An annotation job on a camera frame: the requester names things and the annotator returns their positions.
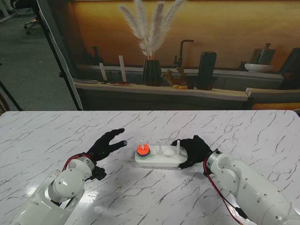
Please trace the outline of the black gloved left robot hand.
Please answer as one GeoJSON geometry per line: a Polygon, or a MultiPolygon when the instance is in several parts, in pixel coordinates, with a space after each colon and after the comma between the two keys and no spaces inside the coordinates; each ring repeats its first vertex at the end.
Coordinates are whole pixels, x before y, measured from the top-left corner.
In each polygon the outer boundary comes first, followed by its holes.
{"type": "Polygon", "coordinates": [[[103,136],[101,136],[93,146],[87,151],[87,155],[90,155],[90,158],[97,162],[100,161],[110,155],[110,153],[125,147],[127,145],[127,141],[123,140],[118,143],[110,145],[110,141],[119,134],[125,131],[124,128],[114,129],[112,131],[106,132],[103,136]]]}

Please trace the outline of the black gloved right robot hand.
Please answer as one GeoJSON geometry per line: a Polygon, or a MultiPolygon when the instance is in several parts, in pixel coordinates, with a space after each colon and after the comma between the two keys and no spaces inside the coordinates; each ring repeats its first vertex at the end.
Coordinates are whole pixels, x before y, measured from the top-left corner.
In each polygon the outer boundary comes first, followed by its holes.
{"type": "Polygon", "coordinates": [[[186,169],[192,167],[196,163],[201,163],[210,153],[212,153],[210,147],[198,135],[194,135],[193,138],[178,139],[173,141],[171,145],[176,146],[177,141],[180,142],[180,146],[187,152],[187,160],[179,165],[180,169],[186,169]]]}

